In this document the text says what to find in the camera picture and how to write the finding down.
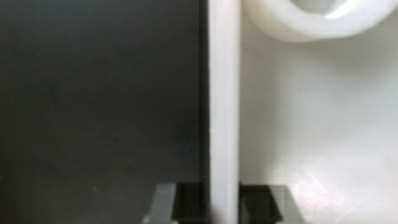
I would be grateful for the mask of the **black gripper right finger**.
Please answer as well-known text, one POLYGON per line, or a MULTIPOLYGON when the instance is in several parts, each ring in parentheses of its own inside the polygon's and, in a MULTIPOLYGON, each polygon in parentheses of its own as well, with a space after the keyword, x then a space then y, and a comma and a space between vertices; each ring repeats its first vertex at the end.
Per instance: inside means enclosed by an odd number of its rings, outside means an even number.
POLYGON ((240 186, 240 224, 306 224, 285 185, 240 186))

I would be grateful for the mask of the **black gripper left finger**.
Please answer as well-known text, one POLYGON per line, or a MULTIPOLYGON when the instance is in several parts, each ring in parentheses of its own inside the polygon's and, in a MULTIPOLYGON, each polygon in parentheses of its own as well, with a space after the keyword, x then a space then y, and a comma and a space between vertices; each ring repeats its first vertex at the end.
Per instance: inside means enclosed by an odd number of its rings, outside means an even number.
POLYGON ((201 183, 157 185, 150 212, 141 224, 210 224, 201 183))

